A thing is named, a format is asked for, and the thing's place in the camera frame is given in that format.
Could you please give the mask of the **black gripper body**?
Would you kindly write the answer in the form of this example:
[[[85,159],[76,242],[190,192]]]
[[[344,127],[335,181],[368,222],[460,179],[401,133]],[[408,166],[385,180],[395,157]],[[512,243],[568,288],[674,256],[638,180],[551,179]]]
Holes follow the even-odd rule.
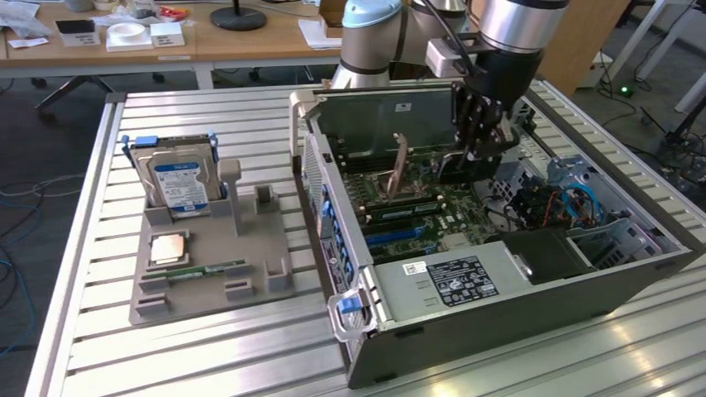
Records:
[[[475,59],[480,72],[465,77],[465,85],[501,108],[511,108],[528,89],[540,62],[541,51],[527,54],[503,50],[480,52]]]

